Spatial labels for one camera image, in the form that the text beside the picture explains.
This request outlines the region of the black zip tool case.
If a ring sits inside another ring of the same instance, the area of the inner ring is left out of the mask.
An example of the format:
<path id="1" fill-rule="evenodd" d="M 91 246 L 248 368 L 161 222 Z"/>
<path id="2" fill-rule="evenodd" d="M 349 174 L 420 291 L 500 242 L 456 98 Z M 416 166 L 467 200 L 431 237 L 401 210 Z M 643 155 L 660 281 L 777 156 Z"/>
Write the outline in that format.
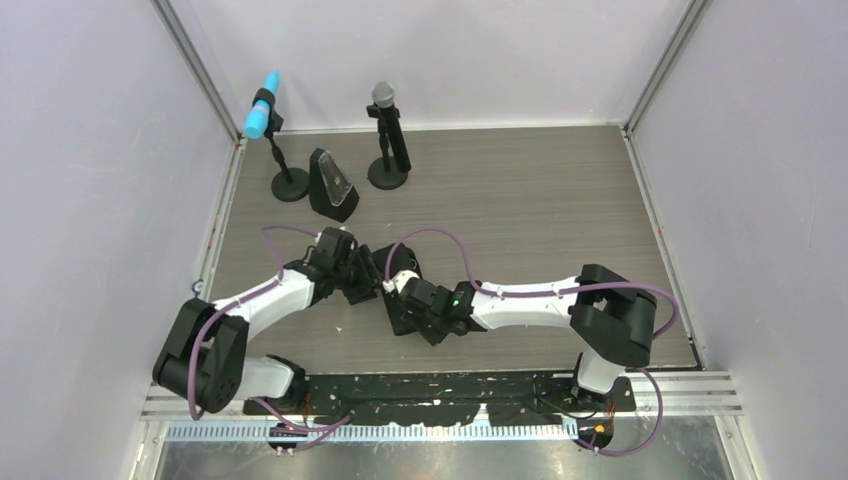
<path id="1" fill-rule="evenodd" d="M 390 260 L 389 253 L 392 247 L 393 245 L 390 244 L 372 253 L 372 259 L 377 267 L 381 282 L 385 281 L 387 278 L 385 275 L 385 267 L 387 262 Z M 394 278 L 400 271 L 403 270 L 411 270 L 418 276 L 422 275 L 422 270 L 419 266 L 415 252 L 405 243 L 399 244 L 390 262 L 389 276 L 391 278 Z M 429 324 L 426 321 L 423 321 L 417 315 L 413 315 L 408 312 L 397 289 L 392 292 L 387 292 L 384 288 L 382 288 L 381 294 L 389 318 L 389 323 L 395 336 L 404 336 L 413 333 L 427 335 L 430 333 L 428 330 Z"/>

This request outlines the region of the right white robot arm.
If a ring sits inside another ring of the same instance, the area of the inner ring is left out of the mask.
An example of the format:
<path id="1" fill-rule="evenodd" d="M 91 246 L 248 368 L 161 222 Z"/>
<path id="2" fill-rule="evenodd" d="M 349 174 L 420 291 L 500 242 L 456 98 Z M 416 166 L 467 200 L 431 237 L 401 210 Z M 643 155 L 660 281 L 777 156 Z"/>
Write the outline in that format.
<path id="1" fill-rule="evenodd" d="M 568 328 L 585 343 L 569 396 L 582 410 L 598 410 L 628 368 L 648 365 L 657 300 L 648 291 L 597 264 L 551 283 L 501 285 L 465 281 L 454 289 L 412 270 L 384 281 L 401 317 L 437 345 L 449 335 L 513 326 Z"/>

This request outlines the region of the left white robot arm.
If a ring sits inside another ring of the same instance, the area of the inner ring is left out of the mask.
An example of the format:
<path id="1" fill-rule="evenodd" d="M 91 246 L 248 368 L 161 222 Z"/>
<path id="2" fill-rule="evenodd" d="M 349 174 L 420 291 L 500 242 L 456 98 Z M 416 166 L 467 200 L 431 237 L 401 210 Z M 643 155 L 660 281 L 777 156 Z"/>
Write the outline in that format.
<path id="1" fill-rule="evenodd" d="M 247 346 L 284 318 L 341 292 L 356 305 L 375 298 L 381 281 L 370 248 L 350 232 L 327 227 L 303 257 L 284 262 L 270 279 L 229 298 L 185 301 L 152 368 L 152 381 L 189 404 L 199 419 L 233 400 L 271 403 L 284 414 L 306 402 L 305 370 L 269 354 L 251 358 Z"/>

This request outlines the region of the black metronome clear cover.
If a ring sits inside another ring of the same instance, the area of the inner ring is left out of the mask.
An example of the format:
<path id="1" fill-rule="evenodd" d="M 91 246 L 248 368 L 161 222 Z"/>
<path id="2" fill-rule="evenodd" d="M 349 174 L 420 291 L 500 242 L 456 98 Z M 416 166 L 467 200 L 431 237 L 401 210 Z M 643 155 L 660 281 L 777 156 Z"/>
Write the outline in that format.
<path id="1" fill-rule="evenodd" d="M 360 200 L 354 184 L 331 153 L 321 148 L 316 148 L 309 159 L 308 194 L 315 213 L 339 223 L 353 215 Z"/>

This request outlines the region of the right black mic stand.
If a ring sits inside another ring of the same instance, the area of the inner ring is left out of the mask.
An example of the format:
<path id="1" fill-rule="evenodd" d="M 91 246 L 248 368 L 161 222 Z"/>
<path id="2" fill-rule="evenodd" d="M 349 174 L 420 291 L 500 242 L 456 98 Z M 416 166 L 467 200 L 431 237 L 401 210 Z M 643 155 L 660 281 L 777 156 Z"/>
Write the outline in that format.
<path id="1" fill-rule="evenodd" d="M 407 173 L 399 171 L 395 158 L 390 153 L 390 140 L 384 119 L 376 104 L 366 107 L 370 118 L 377 120 L 377 130 L 381 157 L 375 159 L 368 169 L 367 178 L 376 188 L 393 190 L 404 185 L 408 179 Z"/>

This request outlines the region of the black mic stand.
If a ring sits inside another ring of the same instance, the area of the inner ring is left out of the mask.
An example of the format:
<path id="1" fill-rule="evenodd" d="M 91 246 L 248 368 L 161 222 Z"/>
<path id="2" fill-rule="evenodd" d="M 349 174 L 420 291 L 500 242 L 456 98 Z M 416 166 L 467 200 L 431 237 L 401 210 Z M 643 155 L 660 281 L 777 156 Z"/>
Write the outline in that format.
<path id="1" fill-rule="evenodd" d="M 271 192 L 276 199 L 282 202 L 295 202 L 307 196 L 309 174 L 304 169 L 287 166 L 285 155 L 274 138 L 274 134 L 281 130 L 283 122 L 284 119 L 272 110 L 269 115 L 268 126 L 264 132 L 264 137 L 270 143 L 273 159 L 280 169 L 280 172 L 272 179 Z"/>
<path id="2" fill-rule="evenodd" d="M 370 118 L 377 120 L 377 130 L 381 157 L 375 159 L 368 169 L 367 178 L 376 188 L 393 190 L 404 185 L 408 179 L 407 173 L 399 171 L 395 158 L 390 153 L 390 140 L 384 119 L 376 104 L 366 107 Z"/>

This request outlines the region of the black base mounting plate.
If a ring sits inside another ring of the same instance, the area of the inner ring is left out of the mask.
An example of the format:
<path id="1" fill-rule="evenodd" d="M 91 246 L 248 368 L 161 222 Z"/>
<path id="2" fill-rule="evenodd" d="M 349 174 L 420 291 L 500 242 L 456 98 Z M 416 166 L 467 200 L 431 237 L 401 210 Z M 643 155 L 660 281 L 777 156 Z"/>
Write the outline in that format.
<path id="1" fill-rule="evenodd" d="M 636 409 L 631 382 L 615 380 L 606 400 L 578 398 L 569 371 L 313 375 L 280 399 L 246 401 L 247 415 L 277 411 L 331 425 L 449 427 L 487 413 L 497 426 L 552 425 Z"/>

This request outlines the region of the left black mic stand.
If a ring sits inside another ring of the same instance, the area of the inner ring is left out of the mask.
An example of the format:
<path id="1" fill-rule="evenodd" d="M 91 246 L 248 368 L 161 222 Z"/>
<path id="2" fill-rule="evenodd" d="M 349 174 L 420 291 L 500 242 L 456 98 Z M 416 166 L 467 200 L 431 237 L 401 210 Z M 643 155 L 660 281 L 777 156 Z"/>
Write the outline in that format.
<path id="1" fill-rule="evenodd" d="M 295 202 L 307 196 L 309 174 L 304 169 L 287 166 L 285 155 L 274 138 L 274 134 L 281 130 L 283 122 L 284 119 L 272 110 L 269 115 L 268 126 L 264 132 L 264 137 L 270 143 L 273 159 L 280 169 L 280 172 L 272 179 L 271 192 L 276 199 L 282 202 Z"/>

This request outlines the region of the grey black microphone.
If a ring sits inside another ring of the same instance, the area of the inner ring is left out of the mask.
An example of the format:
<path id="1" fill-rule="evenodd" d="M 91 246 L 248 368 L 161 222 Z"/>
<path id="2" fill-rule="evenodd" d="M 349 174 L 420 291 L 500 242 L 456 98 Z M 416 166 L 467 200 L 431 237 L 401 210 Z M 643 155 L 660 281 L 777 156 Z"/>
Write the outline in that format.
<path id="1" fill-rule="evenodd" d="M 395 105 L 394 88 L 387 81 L 379 81 L 372 89 L 372 100 L 377 107 L 378 117 L 383 120 L 389 145 L 400 172 L 408 173 L 411 162 L 400 124 L 400 113 Z"/>

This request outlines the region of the blue microphone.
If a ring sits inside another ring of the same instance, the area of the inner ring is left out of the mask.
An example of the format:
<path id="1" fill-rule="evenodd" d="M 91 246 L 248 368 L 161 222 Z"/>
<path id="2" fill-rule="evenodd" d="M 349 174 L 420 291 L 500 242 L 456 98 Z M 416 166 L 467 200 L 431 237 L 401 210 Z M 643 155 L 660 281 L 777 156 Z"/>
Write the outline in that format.
<path id="1" fill-rule="evenodd" d="M 272 117 L 276 114 L 276 93 L 279 84 L 279 72 L 272 71 L 263 86 L 256 91 L 244 125 L 244 133 L 249 139 L 258 139 L 269 131 Z"/>

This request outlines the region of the aluminium frame rail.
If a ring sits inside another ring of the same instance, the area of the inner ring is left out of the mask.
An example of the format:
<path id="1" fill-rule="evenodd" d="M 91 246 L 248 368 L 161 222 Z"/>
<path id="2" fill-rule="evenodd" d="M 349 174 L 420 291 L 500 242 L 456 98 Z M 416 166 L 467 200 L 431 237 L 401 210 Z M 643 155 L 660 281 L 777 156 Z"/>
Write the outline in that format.
<path id="1" fill-rule="evenodd" d="M 729 376 L 721 372 L 656 372 L 651 376 L 630 374 L 623 399 L 614 412 L 566 416 L 559 411 L 532 415 L 528 407 L 497 410 L 494 403 L 475 403 L 446 425 L 428 426 L 416 421 L 403 426 L 395 420 L 349 420 L 327 436 L 319 427 L 297 433 L 265 413 L 247 415 L 237 401 L 221 413 L 198 421 L 178 409 L 175 396 L 152 389 L 141 421 L 163 429 L 167 441 L 259 442 L 292 447 L 318 440 L 320 443 L 468 442 L 521 440 L 598 441 L 623 429 L 627 420 L 646 422 L 646 428 L 663 428 L 680 418 L 723 418 L 743 413 Z"/>

